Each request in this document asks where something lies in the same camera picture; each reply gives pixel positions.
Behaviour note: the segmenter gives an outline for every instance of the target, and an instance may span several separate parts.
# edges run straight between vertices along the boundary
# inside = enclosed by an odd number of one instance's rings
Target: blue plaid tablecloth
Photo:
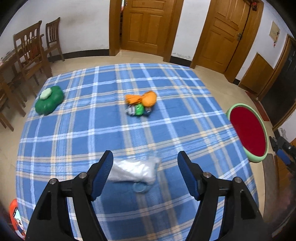
[[[162,159],[148,193],[136,194],[132,183],[107,182],[93,202],[108,240],[185,240],[199,203],[177,166],[181,150],[216,177],[240,176],[258,203],[234,128],[190,68],[116,64],[51,77],[42,90],[53,85],[64,91],[64,102],[48,116],[32,108],[20,139],[16,190],[25,229],[49,179],[63,181],[86,172],[105,150],[143,160],[155,151]],[[150,90],[157,94],[151,115],[126,115],[125,95]],[[218,237],[223,204],[219,198],[211,240]],[[68,206],[74,237],[82,240],[71,199]]]

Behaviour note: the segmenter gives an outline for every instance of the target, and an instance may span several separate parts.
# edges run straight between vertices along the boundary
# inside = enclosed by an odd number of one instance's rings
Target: door frame
[[[192,62],[190,67],[194,69],[197,65],[198,57],[200,56],[202,52],[202,48],[204,45],[204,42],[207,37],[207,32],[210,28],[212,19],[215,14],[215,7],[219,0],[211,0],[209,10],[207,13],[207,18],[205,20],[204,27],[202,29],[202,33],[195,51],[195,54],[193,56]],[[258,32],[258,28],[261,22],[261,17],[263,13],[263,7],[264,3],[262,0],[256,0],[258,2],[257,5],[257,11],[250,11],[250,14],[248,16],[246,26],[243,32],[243,37],[241,41],[239,41],[237,48],[232,56],[232,59],[226,69],[226,71],[223,73],[225,78],[230,82],[233,83],[238,72],[240,71],[244,61],[246,60],[249,51],[253,45],[253,42],[255,40],[256,34]]]
[[[280,74],[280,72],[281,72],[281,70],[288,58],[289,50],[290,50],[292,43],[296,44],[296,40],[291,35],[287,34],[283,51],[282,51],[281,56],[280,56],[276,66],[273,70],[273,73],[272,73],[269,81],[267,82],[267,84],[263,88],[263,90],[258,95],[259,101],[261,101],[263,99],[263,97],[267,94],[267,92],[270,90],[270,88],[272,87],[272,85],[276,81],[277,77],[279,76],[279,74]],[[296,110],[296,102],[291,106],[291,108],[288,110],[288,112],[272,127],[272,130],[275,131],[276,129],[278,129],[289,118],[289,116],[294,112],[294,110]]]
[[[175,0],[170,19],[170,29],[163,52],[163,61],[169,62],[175,42],[184,0]],[[121,0],[110,0],[109,9],[109,55],[115,56],[120,51],[120,11]]]

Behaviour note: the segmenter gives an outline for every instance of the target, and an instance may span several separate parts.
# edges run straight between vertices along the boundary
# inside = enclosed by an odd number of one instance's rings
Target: orange bag
[[[133,105],[142,103],[144,107],[152,107],[156,103],[156,97],[157,95],[153,91],[148,91],[142,96],[126,95],[126,102]]]

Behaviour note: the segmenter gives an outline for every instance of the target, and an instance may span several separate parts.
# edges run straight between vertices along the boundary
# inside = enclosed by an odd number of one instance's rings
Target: plastic bag
[[[143,182],[152,185],[156,180],[156,172],[160,158],[149,156],[148,160],[114,158],[108,176],[109,181]]]

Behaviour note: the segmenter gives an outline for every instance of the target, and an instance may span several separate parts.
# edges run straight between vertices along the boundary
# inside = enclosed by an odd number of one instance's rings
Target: wall sign
[[[278,37],[279,37],[279,32],[280,32],[279,27],[275,24],[274,21],[272,21],[269,36],[274,41],[274,47],[275,47],[275,45],[277,43],[277,40],[278,40]]]

